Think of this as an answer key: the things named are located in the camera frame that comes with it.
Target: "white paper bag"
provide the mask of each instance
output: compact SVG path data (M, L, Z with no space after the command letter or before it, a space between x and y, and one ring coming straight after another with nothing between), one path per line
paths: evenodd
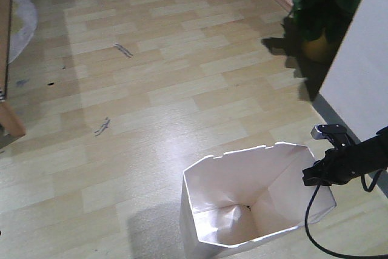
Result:
M180 217L187 259L237 254L303 226L315 187L304 186L302 170L315 161L308 147L278 142L206 156L187 168ZM321 187L309 222L335 206L330 188Z

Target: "wooden floor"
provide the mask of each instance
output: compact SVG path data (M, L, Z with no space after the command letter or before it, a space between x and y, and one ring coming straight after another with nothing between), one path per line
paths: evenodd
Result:
M330 146L310 137L322 119L292 58L261 43L283 35L274 0L32 1L38 29L8 80L27 136L0 154L1 259L184 258L183 169L275 141ZM317 240L387 253L381 192L332 190ZM330 257L298 230L231 258Z

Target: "black robotic arm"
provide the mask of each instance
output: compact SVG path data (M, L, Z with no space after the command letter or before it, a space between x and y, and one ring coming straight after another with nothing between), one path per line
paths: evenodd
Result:
M388 127L379 130L377 136L355 144L339 124L315 126L312 136L316 140L329 140L334 149L325 152L325 157L314 166L303 170L306 186L346 184L351 179L388 168Z

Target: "black cable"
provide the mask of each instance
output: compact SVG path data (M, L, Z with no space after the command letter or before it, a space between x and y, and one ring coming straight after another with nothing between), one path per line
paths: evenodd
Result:
M388 258L388 254L385 254L385 255L375 255L375 256L353 256L353 255L346 255L346 254L340 254L340 253L336 253L336 252L333 252L331 250L328 250L324 247L322 247L321 245L319 245L314 239L313 237L311 236L310 234L310 230L309 230L309 224L308 224L308 218L309 218L309 213L310 213L310 209L311 209L311 205L313 204L314 202L314 199L316 197L316 194L318 193L319 191L319 188L321 187L321 184L322 184L322 178L319 179L318 181L318 184L316 186L316 189L314 191L314 194L313 196L311 197L311 200L309 202L309 205L307 206L307 209L306 209L306 214L304 216L304 229L306 231L306 234L308 236L308 238L310 239L310 241L315 245L315 247L317 247L319 250L325 252L326 254L329 254L331 256L334 256L334 257L337 257L337 258L344 258L344 259L360 259L360 258L363 258L363 259L376 259L376 258Z
M365 182L365 175L362 175L361 176L361 184L363 185L363 189L366 191L366 192L372 192L373 188L375 188L376 186L376 183L378 181L378 178L380 177L381 173L384 171L385 169L380 169L376 172L375 176L373 177L372 179L372 182L370 183L370 186L367 187L366 186L366 182Z

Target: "round rug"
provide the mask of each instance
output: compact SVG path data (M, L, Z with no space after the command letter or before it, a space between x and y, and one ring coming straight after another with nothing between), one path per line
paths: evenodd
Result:
M24 50L38 25L38 12L30 0L12 0L11 37L8 63Z

